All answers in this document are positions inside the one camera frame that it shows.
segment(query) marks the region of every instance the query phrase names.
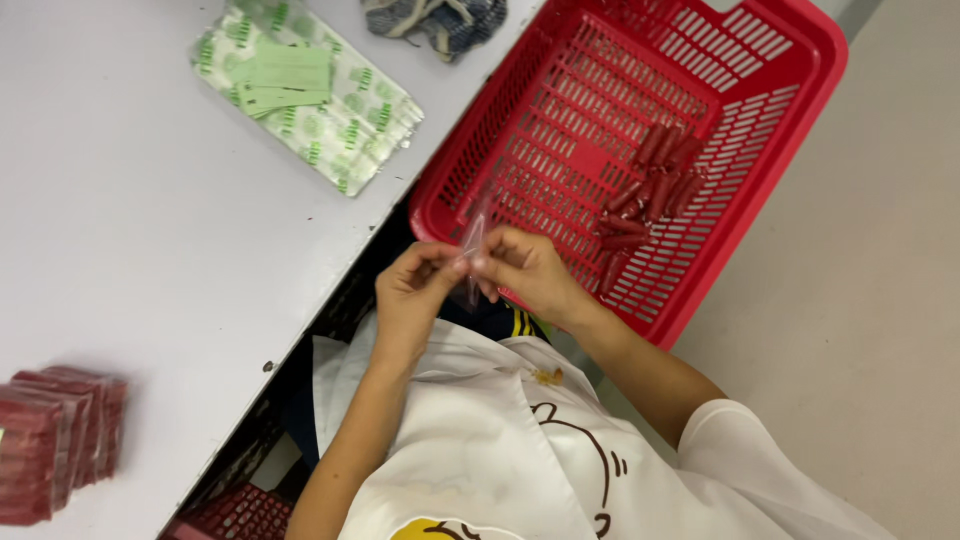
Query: white table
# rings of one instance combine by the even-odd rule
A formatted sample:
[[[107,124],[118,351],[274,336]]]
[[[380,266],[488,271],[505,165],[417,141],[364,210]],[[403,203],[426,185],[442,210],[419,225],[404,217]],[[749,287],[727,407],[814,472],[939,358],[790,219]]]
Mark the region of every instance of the white table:
[[[540,3],[450,66],[311,0],[426,114],[355,200],[191,72],[221,2],[0,3],[0,380],[132,382],[118,478],[0,536],[154,538]]]

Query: sleeve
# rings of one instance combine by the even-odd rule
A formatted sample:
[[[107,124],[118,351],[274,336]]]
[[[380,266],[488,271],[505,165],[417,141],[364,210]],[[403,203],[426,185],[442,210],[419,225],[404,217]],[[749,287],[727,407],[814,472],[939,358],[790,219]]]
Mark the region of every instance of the sleeve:
[[[698,408],[677,449],[678,469],[726,484],[794,538],[893,536],[797,467],[746,406],[714,400]]]

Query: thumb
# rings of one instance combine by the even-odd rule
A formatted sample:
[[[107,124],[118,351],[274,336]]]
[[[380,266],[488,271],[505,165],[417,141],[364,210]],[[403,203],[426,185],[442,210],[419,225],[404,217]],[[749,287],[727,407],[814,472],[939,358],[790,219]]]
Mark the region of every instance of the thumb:
[[[426,289],[430,291],[431,296],[436,296],[442,300],[464,278],[467,270],[469,270],[469,264],[463,258],[445,264],[440,270],[434,272],[433,276],[430,276]]]
[[[516,291],[523,279],[522,270],[498,258],[483,257],[473,263],[473,270],[497,286],[507,287]]]

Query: yellow stripe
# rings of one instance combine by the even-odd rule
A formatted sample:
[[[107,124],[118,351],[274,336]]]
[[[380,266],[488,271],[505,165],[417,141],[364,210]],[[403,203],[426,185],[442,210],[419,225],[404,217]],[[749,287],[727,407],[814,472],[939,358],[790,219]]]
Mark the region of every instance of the yellow stripe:
[[[512,337],[517,337],[520,335],[520,312],[513,308],[514,310],[514,333],[510,334]]]

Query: forearm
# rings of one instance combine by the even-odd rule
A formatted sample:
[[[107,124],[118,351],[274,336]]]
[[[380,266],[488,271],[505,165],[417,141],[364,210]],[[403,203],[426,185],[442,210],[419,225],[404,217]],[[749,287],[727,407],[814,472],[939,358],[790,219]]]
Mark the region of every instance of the forearm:
[[[637,412],[673,448],[690,415],[726,395],[699,371],[632,331],[592,299],[565,325]]]
[[[340,534],[360,485],[386,457],[396,436],[410,368],[381,361],[374,347],[343,424],[307,482],[286,540],[333,540]]]

